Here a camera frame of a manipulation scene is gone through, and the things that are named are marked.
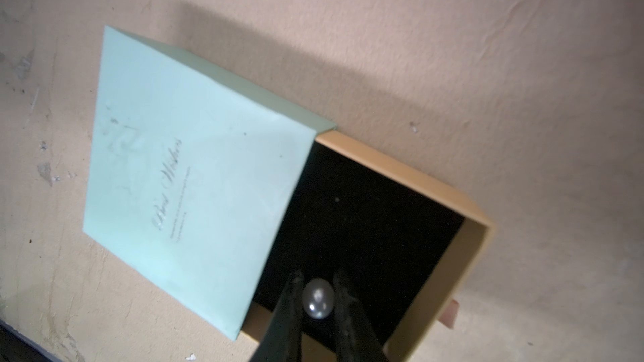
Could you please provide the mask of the white pearl earring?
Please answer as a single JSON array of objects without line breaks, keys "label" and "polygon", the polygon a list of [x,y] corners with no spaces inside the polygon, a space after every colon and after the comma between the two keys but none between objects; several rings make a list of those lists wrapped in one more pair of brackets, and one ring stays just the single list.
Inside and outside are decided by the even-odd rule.
[{"label": "white pearl earring", "polygon": [[305,313],[314,320],[328,318],[335,308],[335,291],[323,278],[314,278],[304,287],[302,306]]}]

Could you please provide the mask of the mint jewelry box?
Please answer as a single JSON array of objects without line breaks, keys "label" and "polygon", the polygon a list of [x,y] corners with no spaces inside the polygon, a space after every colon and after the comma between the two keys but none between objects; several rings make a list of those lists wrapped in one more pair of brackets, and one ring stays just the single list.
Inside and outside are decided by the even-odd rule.
[{"label": "mint jewelry box", "polygon": [[[102,41],[84,232],[232,340],[258,344],[290,274],[342,269],[388,361],[432,325],[493,233],[465,194],[191,52]],[[335,308],[301,361],[338,361]]]}]

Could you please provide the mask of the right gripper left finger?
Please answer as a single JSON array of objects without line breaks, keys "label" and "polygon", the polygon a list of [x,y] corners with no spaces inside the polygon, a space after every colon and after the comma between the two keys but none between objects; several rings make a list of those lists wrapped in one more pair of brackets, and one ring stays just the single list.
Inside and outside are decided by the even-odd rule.
[{"label": "right gripper left finger", "polygon": [[273,310],[273,317],[250,361],[297,362],[302,360],[303,291],[304,275],[302,271],[295,270],[283,287]]}]

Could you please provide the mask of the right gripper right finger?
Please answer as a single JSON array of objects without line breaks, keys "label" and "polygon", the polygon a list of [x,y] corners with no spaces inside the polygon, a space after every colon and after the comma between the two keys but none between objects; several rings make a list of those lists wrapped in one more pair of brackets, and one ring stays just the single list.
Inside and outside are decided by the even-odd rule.
[{"label": "right gripper right finger", "polygon": [[338,361],[388,361],[349,275],[333,276],[335,289],[335,353]]}]

